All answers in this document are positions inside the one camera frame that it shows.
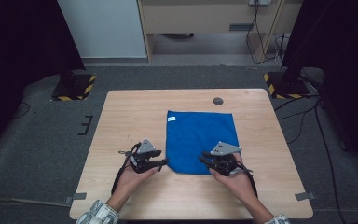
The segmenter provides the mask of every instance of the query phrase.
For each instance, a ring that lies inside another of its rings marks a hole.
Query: electrical outlet
[[[269,6],[271,5],[271,0],[249,0],[249,6],[255,6],[256,4],[259,6]]]

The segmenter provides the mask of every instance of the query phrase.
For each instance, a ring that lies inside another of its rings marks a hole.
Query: wrist
[[[110,196],[106,204],[113,208],[115,211],[119,212],[123,207],[124,203],[129,198],[130,195],[128,195],[127,193],[115,190],[115,192]]]

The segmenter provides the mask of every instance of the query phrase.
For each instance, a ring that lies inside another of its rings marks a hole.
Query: wall baseboard
[[[134,65],[140,63],[147,65],[147,58],[82,58],[85,66],[112,66],[112,65]]]

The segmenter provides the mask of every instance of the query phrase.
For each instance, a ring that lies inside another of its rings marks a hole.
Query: dark curtain
[[[0,0],[0,133],[30,83],[85,69],[55,0]]]
[[[358,153],[358,1],[304,0],[283,66],[324,70],[324,108],[344,148]]]

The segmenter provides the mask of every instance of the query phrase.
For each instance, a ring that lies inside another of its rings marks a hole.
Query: gray floor
[[[263,88],[262,75],[279,70],[274,60],[256,65],[245,45],[244,35],[198,35],[183,39],[159,35],[151,64],[112,63],[90,66],[97,76],[86,101],[51,102],[49,95],[59,80],[48,77],[28,86],[24,102],[0,140],[0,198],[63,203],[76,192],[78,179],[90,149],[103,101],[110,90],[185,88]],[[307,73],[321,77],[318,69]],[[310,87],[313,94],[317,92]],[[277,111],[283,118],[315,105],[317,97],[292,102]],[[287,100],[271,99],[277,106]],[[89,134],[85,116],[94,116]],[[318,109],[326,143],[332,157],[341,212],[347,223],[358,222],[358,156],[343,151],[329,117]],[[305,190],[314,192],[310,201],[314,216],[292,219],[292,223],[342,223],[337,212],[335,190],[326,149],[313,111],[301,125],[301,116],[280,119],[287,141],[300,137],[289,149]],[[75,223],[69,208],[59,206],[0,203],[0,223]]]

